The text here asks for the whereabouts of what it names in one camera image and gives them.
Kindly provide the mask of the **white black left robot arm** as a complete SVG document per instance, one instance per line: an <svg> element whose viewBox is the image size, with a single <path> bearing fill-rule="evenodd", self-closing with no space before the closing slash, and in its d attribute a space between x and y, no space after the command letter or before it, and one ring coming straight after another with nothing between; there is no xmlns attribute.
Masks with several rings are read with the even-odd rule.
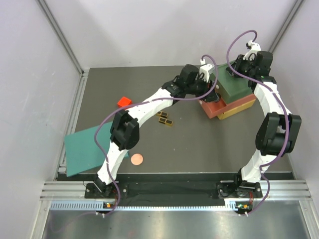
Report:
<svg viewBox="0 0 319 239"><path fill-rule="evenodd" d="M109 197L113 191L118 165L125 154L136 146L140 139L140 127L157 112L179 101L185 101L186 95L191 100L217 101L215 92L218 76L215 65L202 64L200 67L187 64L173 80L164 83L152 96L141 103L121 107L111 113L113 123L110 128L110 147L104 152L105 161L93 181L96 192L101 197Z"/></svg>

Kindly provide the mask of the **gold black lipstick case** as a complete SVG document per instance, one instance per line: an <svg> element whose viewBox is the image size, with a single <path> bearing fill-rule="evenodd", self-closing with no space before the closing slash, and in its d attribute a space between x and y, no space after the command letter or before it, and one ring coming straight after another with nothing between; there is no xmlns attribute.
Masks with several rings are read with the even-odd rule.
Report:
<svg viewBox="0 0 319 239"><path fill-rule="evenodd" d="M169 120L167 118L159 118L159 122L164 124L164 125L168 125L168 126L172 126L173 125L173 121Z"/></svg>
<svg viewBox="0 0 319 239"><path fill-rule="evenodd" d="M163 111L159 111L156 113L156 116L161 117L161 118L167 118L168 117L168 113L163 112Z"/></svg>

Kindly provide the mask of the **red drawer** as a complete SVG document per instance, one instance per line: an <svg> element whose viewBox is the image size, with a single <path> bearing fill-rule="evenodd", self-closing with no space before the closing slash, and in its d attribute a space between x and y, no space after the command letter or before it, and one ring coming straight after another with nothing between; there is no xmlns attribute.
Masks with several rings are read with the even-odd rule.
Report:
<svg viewBox="0 0 319 239"><path fill-rule="evenodd" d="M199 101L200 105L202 106L203 110L207 114L207 116L212 119L216 117L219 114L222 114L234 107L237 107L241 104L244 104L245 102L248 102L250 100L256 99L254 94L250 94L248 96L245 96L243 98L240 98L236 101L233 101L231 103L225 103L222 98L220 98L219 102L204 102L202 100Z"/></svg>

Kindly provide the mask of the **copper round compact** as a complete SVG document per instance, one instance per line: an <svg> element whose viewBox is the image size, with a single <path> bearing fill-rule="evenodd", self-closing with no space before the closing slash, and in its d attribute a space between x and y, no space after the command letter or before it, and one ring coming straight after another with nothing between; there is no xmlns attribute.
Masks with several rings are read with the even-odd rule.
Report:
<svg viewBox="0 0 319 239"><path fill-rule="evenodd" d="M143 160L144 160L143 156L138 153L133 154L131 157L131 163L136 166L142 164Z"/></svg>

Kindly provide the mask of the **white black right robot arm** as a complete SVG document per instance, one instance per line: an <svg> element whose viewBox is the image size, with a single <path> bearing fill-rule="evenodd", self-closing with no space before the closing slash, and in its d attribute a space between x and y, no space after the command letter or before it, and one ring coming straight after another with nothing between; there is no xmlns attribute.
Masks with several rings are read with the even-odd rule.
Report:
<svg viewBox="0 0 319 239"><path fill-rule="evenodd" d="M269 166L292 152L301 127L301 117L292 114L284 105L277 82L269 75L272 61L272 53L257 51L248 56L238 55L226 69L231 76L248 80L248 86L265 116L256 134L256 151L232 184L233 192L238 197L258 191L259 182Z"/></svg>

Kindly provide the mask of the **yellow bottom drawer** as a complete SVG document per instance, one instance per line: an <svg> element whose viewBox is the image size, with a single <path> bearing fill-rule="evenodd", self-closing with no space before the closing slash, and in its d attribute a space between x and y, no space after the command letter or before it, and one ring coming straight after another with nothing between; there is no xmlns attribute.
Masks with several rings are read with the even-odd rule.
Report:
<svg viewBox="0 0 319 239"><path fill-rule="evenodd" d="M255 99L250 100L248 102L245 102L244 104L241 104L241 105L239 105L237 107L234 107L234 108L232 108L232 109L230 109L230 110L228 110L228 111L226 111L226 112L224 112L222 114L217 115L217 117L220 120L224 120L224 119L226 119L226 118L228 118L230 116L233 116L233 115L235 115L235 114L237 114L237 113L239 113L241 111L244 111L244 110L252 107L254 102L255 102Z"/></svg>

